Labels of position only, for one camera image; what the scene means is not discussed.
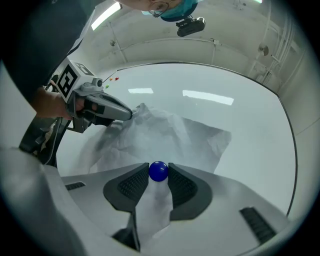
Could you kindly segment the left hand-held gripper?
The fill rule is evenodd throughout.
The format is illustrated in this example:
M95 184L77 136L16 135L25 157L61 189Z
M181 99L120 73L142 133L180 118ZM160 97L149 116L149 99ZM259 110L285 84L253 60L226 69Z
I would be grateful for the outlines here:
M113 120L127 121L132 110L122 101L104 93L103 80L84 64L66 58L56 83L73 128L83 133L90 125L108 127Z

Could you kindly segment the person's black-clothed body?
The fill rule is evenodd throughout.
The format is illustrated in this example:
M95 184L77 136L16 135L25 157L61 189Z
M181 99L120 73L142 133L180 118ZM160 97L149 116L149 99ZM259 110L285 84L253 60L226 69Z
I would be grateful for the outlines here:
M31 105L38 88L80 46L96 7L104 0L6 0L15 10L14 27L4 30L1 59L19 92Z

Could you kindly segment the black-framed whiteboard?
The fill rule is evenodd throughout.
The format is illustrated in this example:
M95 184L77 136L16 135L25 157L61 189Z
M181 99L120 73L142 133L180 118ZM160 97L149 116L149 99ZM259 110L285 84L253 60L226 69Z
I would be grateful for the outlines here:
M284 214L289 212L297 150L290 120L274 92L237 72L197 63L136 65L102 77L109 85L106 92L132 109L145 104L230 132L214 173L241 182ZM62 176L85 174L77 167L79 154L101 128L65 133L57 150Z

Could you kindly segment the round-framed glasses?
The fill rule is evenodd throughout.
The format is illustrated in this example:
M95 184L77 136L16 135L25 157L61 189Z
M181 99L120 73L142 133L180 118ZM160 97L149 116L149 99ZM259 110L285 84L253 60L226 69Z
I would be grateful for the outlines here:
M164 14L166 11L169 10L170 8L170 4L173 0L170 0L169 2L164 2L164 1L156 1L153 2L149 9L148 12L154 17L154 18L158 18L160 17L162 14Z

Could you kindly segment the person's left forearm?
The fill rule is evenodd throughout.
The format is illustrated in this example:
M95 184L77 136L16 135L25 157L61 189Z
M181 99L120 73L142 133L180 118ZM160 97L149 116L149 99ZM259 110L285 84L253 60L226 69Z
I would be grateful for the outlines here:
M52 92L39 87L31 101L32 108L36 111L39 118L53 118L55 116L55 99L56 95Z

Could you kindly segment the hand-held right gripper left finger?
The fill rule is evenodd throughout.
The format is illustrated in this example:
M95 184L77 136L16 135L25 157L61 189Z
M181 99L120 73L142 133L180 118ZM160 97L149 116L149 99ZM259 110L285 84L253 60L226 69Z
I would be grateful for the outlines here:
M94 225L126 247L140 251L136 206L149 183L149 163L65 176L62 181Z

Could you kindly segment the white wall pipes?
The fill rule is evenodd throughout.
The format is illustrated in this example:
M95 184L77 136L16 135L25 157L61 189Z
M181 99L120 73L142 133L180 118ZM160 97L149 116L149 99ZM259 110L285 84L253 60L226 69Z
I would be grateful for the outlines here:
M247 6L252 9L258 31L245 74L281 94L298 71L306 52L301 27L285 0L249 0ZM267 56L259 55L260 43L268 46Z

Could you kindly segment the blue round magnet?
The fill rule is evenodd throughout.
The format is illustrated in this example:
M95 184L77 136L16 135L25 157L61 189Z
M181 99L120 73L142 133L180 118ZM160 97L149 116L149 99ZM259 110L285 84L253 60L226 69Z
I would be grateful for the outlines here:
M164 162L155 161L149 166L148 175L153 181L162 182L168 177L169 168Z

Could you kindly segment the white paper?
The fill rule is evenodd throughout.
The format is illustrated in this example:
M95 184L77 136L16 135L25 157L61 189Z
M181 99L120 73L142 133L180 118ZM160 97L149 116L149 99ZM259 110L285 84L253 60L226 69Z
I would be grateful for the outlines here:
M229 131L140 104L132 119L115 121L92 135L76 166L88 174L158 161L213 173L231 139ZM135 209L142 247L170 225L174 198L167 178L149 179Z

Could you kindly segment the long ceiling light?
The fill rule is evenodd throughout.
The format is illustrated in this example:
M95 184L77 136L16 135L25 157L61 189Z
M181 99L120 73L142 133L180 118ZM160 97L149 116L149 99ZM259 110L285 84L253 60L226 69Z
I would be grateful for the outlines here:
M91 28L94 31L97 27L99 27L105 20L107 20L110 16L118 12L122 9L122 5L119 2L115 2L108 9L106 9L92 24Z

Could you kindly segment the teal cap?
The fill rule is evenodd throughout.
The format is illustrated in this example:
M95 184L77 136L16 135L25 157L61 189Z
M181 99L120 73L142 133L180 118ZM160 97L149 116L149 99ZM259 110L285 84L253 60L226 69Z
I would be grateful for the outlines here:
M175 8L165 11L160 18L165 22L177 22L190 16L202 0L182 0Z

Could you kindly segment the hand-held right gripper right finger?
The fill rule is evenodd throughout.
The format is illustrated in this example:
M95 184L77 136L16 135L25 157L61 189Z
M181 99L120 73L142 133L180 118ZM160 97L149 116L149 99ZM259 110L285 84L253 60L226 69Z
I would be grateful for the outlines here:
M141 205L143 253L248 253L290 226L246 185L173 163L164 184L149 184Z

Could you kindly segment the person's left hand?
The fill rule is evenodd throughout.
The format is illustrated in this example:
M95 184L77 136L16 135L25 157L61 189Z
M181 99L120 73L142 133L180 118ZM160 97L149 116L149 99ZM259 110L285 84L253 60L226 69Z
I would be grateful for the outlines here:
M51 79L49 84L52 86L52 89L56 87L56 83ZM66 103L63 100L62 96L58 92L48 92L47 99L45 100L45 117L48 118L65 118L71 120L72 117L67 111ZM85 100L83 98L76 98L75 101L75 110L80 111L84 108Z

